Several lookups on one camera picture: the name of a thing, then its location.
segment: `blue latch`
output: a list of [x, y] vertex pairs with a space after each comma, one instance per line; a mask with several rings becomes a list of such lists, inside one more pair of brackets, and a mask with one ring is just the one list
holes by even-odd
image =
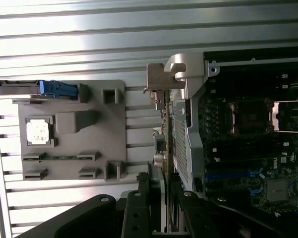
[[40, 93], [42, 95], [53, 95], [54, 98], [61, 96], [73, 97], [77, 99], [78, 88], [76, 85], [70, 85], [57, 81], [45, 81], [39, 80], [40, 82]]

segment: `motherboard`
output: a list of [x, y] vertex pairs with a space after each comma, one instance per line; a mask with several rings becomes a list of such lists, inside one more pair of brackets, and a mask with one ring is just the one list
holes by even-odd
[[298, 215], [298, 69], [223, 67], [203, 87], [206, 197], [230, 194], [275, 216]]

